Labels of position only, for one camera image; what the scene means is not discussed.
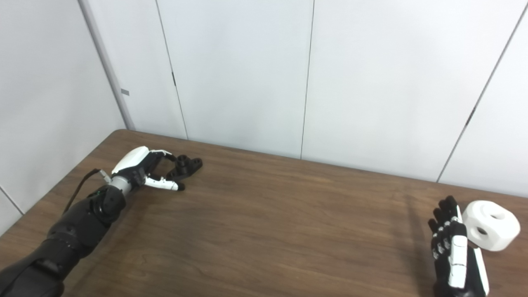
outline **white 3d-printed object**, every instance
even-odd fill
[[[521,231],[513,213],[491,201],[471,202],[462,219],[469,240],[493,252],[505,249]]]

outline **panel seam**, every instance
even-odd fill
[[[180,94],[178,93],[178,86],[176,85],[176,78],[174,77],[174,69],[172,68],[171,53],[168,50],[167,37],[165,36],[165,28],[163,27],[162,15],[159,12],[158,0],[156,0],[156,9],[158,10],[159,24],[162,26],[163,41],[165,42],[165,49],[167,51],[168,64],[171,66],[171,75],[172,75],[172,79],[173,79],[173,82],[174,82],[174,88],[176,89],[176,97],[178,99],[178,105],[180,107],[180,113],[182,115],[183,128],[185,129],[185,136],[187,137],[187,140],[188,140],[189,139],[189,134],[187,133],[187,125],[185,124],[185,117],[183,116],[182,102],[180,100]]]
[[[521,13],[521,16],[519,17],[519,20],[517,20],[517,23],[515,24],[515,27],[513,27],[513,31],[510,34],[510,37],[508,38],[508,40],[506,41],[506,44],[504,45],[504,48],[503,48],[503,50],[501,52],[501,55],[498,57],[497,62],[495,63],[495,66],[493,67],[493,70],[492,70],[491,74],[488,77],[488,80],[484,84],[484,88],[482,88],[482,92],[480,93],[480,96],[478,96],[477,102],[475,103],[475,106],[471,110],[471,113],[469,114],[469,117],[466,120],[466,124],[464,125],[464,128],[462,128],[462,131],[458,135],[457,141],[455,142],[455,145],[451,149],[451,153],[447,157],[446,163],[444,164],[444,167],[442,168],[442,170],[440,171],[440,174],[438,175],[438,178],[436,179],[437,183],[440,182],[440,179],[442,178],[442,175],[444,174],[444,171],[446,170],[447,165],[449,164],[449,161],[451,161],[451,158],[452,158],[452,156],[453,156],[453,154],[454,154],[454,152],[455,152],[455,150],[456,150],[456,148],[458,146],[458,143],[462,139],[462,136],[464,135],[464,132],[466,131],[467,126],[469,125],[469,122],[471,122],[471,119],[472,119],[475,111],[477,110],[477,107],[480,104],[480,101],[482,100],[482,97],[483,97],[484,93],[486,92],[486,90],[488,88],[489,82],[492,80],[493,75],[495,74],[495,71],[497,70],[499,64],[501,63],[502,58],[503,58],[504,54],[506,53],[506,50],[510,46],[510,43],[511,43],[511,41],[513,39],[513,36],[515,35],[515,32],[517,31],[517,28],[519,27],[519,24],[521,23],[521,21],[522,21],[522,19],[524,17],[524,14],[526,13],[526,9],[527,8],[528,8],[528,2],[524,6],[523,12]]]
[[[5,197],[7,197],[9,202],[11,202],[11,204],[16,208],[16,210],[18,210],[18,212],[20,212],[20,214],[23,216],[24,213],[22,212],[20,207],[18,207],[18,205],[16,205],[15,201],[7,194],[7,192],[4,190],[4,188],[2,188],[1,185],[0,185],[0,192],[2,192],[5,195]]]
[[[314,35],[314,15],[315,15],[315,0],[312,4],[312,24],[310,26],[310,46],[308,48],[308,68],[306,71],[306,92],[304,95],[304,115],[303,115],[303,133],[300,139],[300,157],[303,159],[303,146],[304,146],[304,127],[306,125],[306,104],[308,102],[308,80],[310,78],[310,59],[312,58],[312,37]]]

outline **wood grain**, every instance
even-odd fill
[[[30,253],[82,176],[146,145],[203,159],[184,192],[142,188],[65,281],[66,296],[432,296],[427,220],[452,194],[512,210],[528,200],[118,130],[0,239],[0,267]],[[168,170],[170,164],[162,163]],[[79,197],[103,184],[90,179]],[[490,296],[528,291],[528,236],[484,252]]]

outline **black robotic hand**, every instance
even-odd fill
[[[435,297],[485,297],[489,292],[480,248],[468,245],[466,226],[453,196],[438,203],[432,231],[431,250],[435,259]]]

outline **hole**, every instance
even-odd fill
[[[482,229],[482,228],[480,228],[480,227],[477,227],[477,230],[478,230],[478,232],[479,232],[480,234],[482,234],[482,235],[488,235],[488,232],[486,232],[486,230],[484,230],[484,229]]]
[[[504,220],[506,215],[503,212],[497,212],[495,214],[490,214],[490,216],[496,220]]]

